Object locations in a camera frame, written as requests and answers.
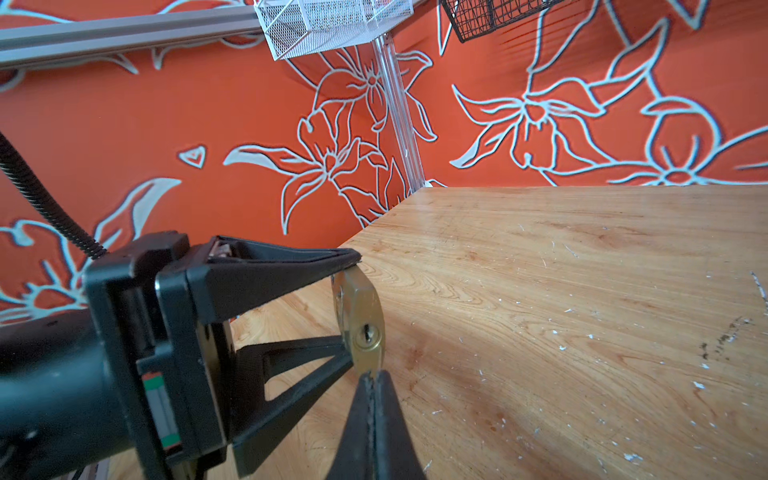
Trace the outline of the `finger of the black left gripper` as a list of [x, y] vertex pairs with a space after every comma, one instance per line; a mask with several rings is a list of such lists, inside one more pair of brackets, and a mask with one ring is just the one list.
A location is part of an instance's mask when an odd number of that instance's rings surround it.
[[354, 249], [298, 249], [215, 236], [185, 255], [185, 275], [203, 324], [235, 318], [358, 264]]
[[[273, 377], [311, 361], [326, 362], [268, 400]], [[238, 476], [255, 473], [320, 397], [353, 365], [340, 336], [287, 340], [240, 348], [235, 356], [230, 435]]]

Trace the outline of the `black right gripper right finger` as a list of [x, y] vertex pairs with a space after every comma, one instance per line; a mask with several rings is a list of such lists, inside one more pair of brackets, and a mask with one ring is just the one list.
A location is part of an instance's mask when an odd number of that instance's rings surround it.
[[391, 375], [373, 380], [373, 478], [425, 479]]

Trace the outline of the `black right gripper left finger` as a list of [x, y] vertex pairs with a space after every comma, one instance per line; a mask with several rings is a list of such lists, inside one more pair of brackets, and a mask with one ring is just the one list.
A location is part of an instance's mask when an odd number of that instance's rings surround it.
[[336, 455], [326, 476], [331, 479], [373, 479], [375, 472], [375, 391], [365, 373], [353, 397]]

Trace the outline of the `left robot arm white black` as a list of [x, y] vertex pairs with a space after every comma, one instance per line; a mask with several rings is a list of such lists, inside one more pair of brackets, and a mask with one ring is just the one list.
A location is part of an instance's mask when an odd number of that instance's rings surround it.
[[148, 479], [254, 473], [352, 365], [338, 336], [236, 348], [231, 321], [360, 261], [176, 231], [108, 251], [8, 141], [1, 168], [84, 251], [88, 306], [1, 331], [1, 475], [53, 479], [134, 449]]

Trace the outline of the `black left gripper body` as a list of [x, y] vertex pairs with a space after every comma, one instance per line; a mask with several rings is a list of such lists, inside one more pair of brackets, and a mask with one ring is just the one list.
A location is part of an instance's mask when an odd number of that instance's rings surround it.
[[204, 479], [225, 448], [198, 449], [155, 288], [190, 249], [186, 235], [143, 236], [95, 260], [84, 287], [129, 438], [148, 479]]

